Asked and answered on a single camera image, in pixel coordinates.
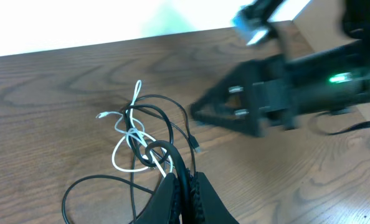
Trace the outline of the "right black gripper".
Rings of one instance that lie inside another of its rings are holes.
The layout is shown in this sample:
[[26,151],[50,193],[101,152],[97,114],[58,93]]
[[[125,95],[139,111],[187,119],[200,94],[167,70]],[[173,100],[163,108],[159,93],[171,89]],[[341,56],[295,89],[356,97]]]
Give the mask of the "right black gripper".
[[[218,116],[235,115],[237,110],[248,114],[236,119]],[[191,105],[195,121],[253,137],[264,136],[263,119],[270,126],[296,129],[296,114],[290,74],[282,54],[240,63]]]

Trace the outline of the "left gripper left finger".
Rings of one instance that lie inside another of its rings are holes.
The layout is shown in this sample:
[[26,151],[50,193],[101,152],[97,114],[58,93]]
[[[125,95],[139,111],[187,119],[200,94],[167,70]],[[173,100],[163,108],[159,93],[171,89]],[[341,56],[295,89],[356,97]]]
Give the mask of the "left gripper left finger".
[[158,187],[136,224],[180,224],[181,197],[179,181],[169,173]]

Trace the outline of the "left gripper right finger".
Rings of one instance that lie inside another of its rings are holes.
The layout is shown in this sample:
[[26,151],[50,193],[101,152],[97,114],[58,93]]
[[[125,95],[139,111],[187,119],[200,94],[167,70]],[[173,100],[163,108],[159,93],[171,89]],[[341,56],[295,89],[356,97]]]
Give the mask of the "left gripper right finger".
[[239,224],[226,209],[203,172],[196,172],[191,181],[192,223]]

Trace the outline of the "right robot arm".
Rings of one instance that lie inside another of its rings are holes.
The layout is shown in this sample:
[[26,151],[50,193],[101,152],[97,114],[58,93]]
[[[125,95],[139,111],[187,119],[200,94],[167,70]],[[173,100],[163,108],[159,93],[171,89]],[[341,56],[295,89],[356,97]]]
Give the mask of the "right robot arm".
[[370,1],[346,1],[343,32],[353,42],[296,60],[269,17],[279,1],[256,1],[234,17],[250,45],[277,39],[281,52],[238,64],[191,107],[199,122],[260,137],[261,122],[296,128],[296,117],[342,114],[370,103]]

